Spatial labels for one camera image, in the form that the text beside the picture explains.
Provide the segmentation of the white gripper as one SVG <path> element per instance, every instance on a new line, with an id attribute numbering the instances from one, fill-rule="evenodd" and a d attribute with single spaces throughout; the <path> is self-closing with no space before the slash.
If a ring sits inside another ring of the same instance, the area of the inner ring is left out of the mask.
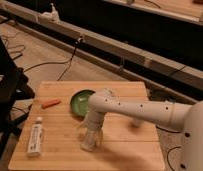
<path id="1" fill-rule="evenodd" d="M 76 137 L 80 141 L 80 148 L 87 152 L 93 152 L 102 143 L 105 114 L 91 111 L 76 129 Z"/>

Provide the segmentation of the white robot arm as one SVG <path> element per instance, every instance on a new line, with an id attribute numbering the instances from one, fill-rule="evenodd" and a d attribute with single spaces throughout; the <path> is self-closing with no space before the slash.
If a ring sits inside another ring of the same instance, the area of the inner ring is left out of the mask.
<path id="1" fill-rule="evenodd" d="M 161 101 L 120 101 L 108 89 L 93 93 L 88 100 L 89 112 L 83 125 L 86 128 L 81 148 L 94 151 L 100 141 L 105 115 L 122 114 L 168 127 L 182 133 L 179 171 L 203 171 L 203 100 L 193 105 Z"/>

